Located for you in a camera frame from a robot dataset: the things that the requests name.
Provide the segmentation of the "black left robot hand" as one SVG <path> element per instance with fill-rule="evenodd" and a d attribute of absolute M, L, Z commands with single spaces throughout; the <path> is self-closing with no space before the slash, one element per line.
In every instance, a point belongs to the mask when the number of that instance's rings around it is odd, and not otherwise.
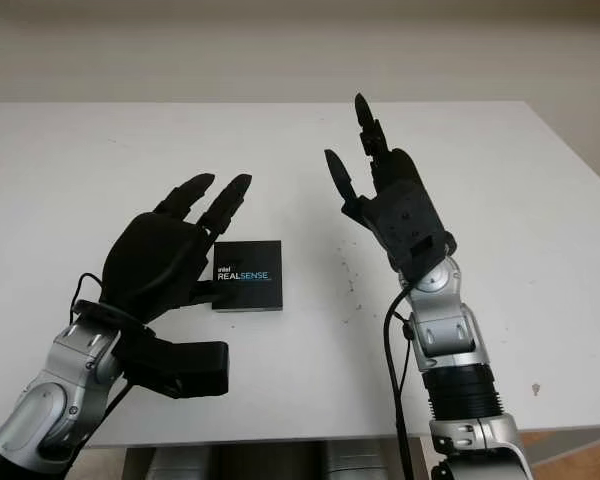
<path fill-rule="evenodd" d="M 237 175 L 200 218 L 186 220 L 215 176 L 198 174 L 136 216 L 106 257 L 99 302 L 147 324 L 193 303 L 207 255 L 244 202 L 252 176 Z"/>

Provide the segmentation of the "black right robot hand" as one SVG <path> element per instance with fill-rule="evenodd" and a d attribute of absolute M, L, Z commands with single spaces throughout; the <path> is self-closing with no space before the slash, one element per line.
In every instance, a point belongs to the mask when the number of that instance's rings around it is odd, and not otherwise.
<path fill-rule="evenodd" d="M 377 194 L 399 180 L 420 182 L 419 173 L 411 157 L 399 148 L 389 149 L 380 124 L 374 117 L 365 97 L 358 92 L 354 99 L 359 134 L 364 153 L 371 159 L 370 168 Z M 327 166 L 335 187 L 344 200 L 342 213 L 366 227 L 362 215 L 362 198 L 352 186 L 352 180 L 343 162 L 331 149 L 324 151 Z"/>

